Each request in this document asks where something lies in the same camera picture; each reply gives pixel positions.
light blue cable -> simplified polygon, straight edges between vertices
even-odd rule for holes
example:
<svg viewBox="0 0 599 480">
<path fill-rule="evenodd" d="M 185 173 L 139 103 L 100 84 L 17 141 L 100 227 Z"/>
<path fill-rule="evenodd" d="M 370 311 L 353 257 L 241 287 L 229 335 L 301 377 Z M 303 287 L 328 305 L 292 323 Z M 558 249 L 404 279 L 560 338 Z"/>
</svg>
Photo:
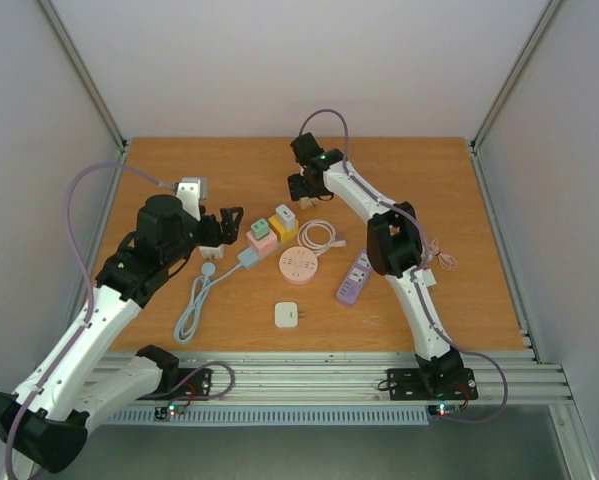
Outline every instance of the light blue cable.
<svg viewBox="0 0 599 480">
<path fill-rule="evenodd" d="M 177 325 L 175 326 L 174 337 L 178 343 L 188 343 L 190 340 L 192 340 L 192 337 L 195 336 L 197 327 L 199 327 L 199 320 L 201 319 L 201 309 L 203 308 L 203 303 L 206 301 L 208 293 L 210 293 L 210 287 L 216 283 L 219 283 L 228 275 L 236 272 L 242 266 L 243 265 L 241 263 L 238 263 L 222 276 L 213 281 L 210 281 L 210 277 L 214 275 L 216 271 L 215 266 L 210 262 L 206 262 L 201 266 L 201 275 L 195 278 L 194 282 L 192 282 L 190 303 L 188 303 L 188 306 L 181 314 L 181 317 L 179 317 Z M 186 330 L 186 325 L 188 324 L 188 320 L 190 320 L 191 315 L 194 315 L 192 325 L 188 330 Z"/>
</svg>

pink round disc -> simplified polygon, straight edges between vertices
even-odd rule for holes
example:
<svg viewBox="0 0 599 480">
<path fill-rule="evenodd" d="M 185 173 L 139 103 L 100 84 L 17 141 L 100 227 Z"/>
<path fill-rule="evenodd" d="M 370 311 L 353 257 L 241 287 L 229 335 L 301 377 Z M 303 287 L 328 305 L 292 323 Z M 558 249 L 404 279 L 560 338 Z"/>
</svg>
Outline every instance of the pink round disc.
<svg viewBox="0 0 599 480">
<path fill-rule="evenodd" d="M 293 285 L 308 283 L 317 273 L 317 256 L 305 247 L 290 247 L 279 259 L 281 275 Z"/>
</svg>

gray floor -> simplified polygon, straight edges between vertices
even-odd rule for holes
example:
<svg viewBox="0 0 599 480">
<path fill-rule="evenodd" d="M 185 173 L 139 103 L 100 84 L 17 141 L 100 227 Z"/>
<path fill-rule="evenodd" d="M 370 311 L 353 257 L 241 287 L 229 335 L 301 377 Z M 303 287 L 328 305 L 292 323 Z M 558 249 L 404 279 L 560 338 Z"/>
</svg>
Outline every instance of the gray floor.
<svg viewBox="0 0 599 480">
<path fill-rule="evenodd" d="M 475 415 L 486 414 L 475 409 Z M 101 427 L 44 479 L 391 480 L 568 478 L 547 408 L 428 427 Z"/>
</svg>

white wall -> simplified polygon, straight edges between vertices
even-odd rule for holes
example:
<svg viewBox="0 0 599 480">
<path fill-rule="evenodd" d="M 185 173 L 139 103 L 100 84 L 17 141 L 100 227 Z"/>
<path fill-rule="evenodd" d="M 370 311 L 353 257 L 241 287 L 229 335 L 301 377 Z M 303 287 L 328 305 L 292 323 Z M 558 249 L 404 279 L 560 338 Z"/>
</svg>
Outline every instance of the white wall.
<svg viewBox="0 0 599 480">
<path fill-rule="evenodd" d="M 533 324 L 599 461 L 599 0 L 565 3 L 484 162 Z"/>
<path fill-rule="evenodd" d="M 35 2 L 0 0 L 0 390 L 23 380 L 67 323 L 77 268 L 62 223 L 66 186 L 116 157 Z M 108 176 L 84 181 L 75 199 L 82 241 Z M 2 452 L 0 442 L 0 466 Z"/>
<path fill-rule="evenodd" d="M 473 137 L 545 3 L 55 1 L 126 137 Z"/>
</svg>

purple power strip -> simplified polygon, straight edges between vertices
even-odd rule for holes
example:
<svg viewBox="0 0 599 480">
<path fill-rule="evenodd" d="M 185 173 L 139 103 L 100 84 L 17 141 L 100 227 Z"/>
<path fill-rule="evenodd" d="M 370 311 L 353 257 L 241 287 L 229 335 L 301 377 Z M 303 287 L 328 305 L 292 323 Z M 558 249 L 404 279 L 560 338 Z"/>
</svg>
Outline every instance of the purple power strip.
<svg viewBox="0 0 599 480">
<path fill-rule="evenodd" d="M 368 281 L 371 272 L 370 260 L 368 260 L 368 255 L 364 248 L 359 252 L 357 260 L 352 264 L 348 275 L 346 275 L 339 290 L 337 290 L 337 300 L 339 303 L 352 307 L 357 301 L 361 289 Z"/>
</svg>

